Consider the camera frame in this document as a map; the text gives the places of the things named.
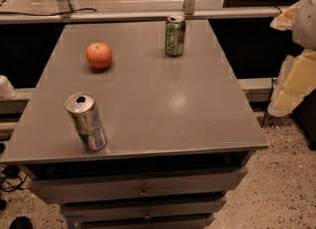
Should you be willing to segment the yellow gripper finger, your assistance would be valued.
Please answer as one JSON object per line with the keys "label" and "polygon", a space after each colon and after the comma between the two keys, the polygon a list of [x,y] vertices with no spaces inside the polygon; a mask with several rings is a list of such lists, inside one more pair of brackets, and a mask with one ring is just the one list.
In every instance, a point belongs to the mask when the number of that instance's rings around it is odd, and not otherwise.
{"label": "yellow gripper finger", "polygon": [[270,27],[278,31],[291,31],[296,22],[296,13],[298,6],[299,3],[296,2],[286,8],[278,16],[273,18],[270,23]]}
{"label": "yellow gripper finger", "polygon": [[296,57],[288,55],[281,65],[268,113],[272,116],[291,114],[315,89],[316,51],[304,49]]}

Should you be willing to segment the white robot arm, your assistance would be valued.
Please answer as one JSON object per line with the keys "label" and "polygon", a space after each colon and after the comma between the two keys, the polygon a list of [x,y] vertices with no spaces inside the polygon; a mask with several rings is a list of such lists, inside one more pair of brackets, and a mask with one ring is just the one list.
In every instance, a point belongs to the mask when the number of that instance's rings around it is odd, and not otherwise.
{"label": "white robot arm", "polygon": [[270,115],[286,116],[316,89],[316,0],[299,0],[274,18],[271,27],[291,31],[292,40],[303,47],[283,61],[268,106]]}

